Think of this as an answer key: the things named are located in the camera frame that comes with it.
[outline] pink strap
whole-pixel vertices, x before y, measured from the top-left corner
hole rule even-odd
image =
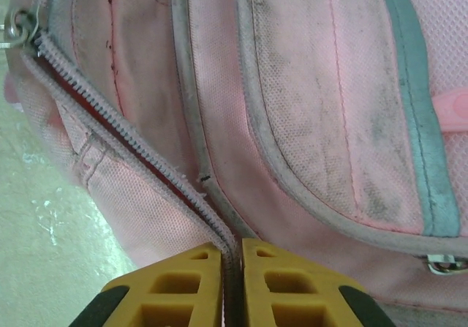
[[[468,87],[432,98],[442,132],[468,132]]]

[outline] backpack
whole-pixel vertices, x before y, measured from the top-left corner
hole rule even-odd
[[[468,0],[12,0],[6,98],[147,266],[241,238],[468,326]]]

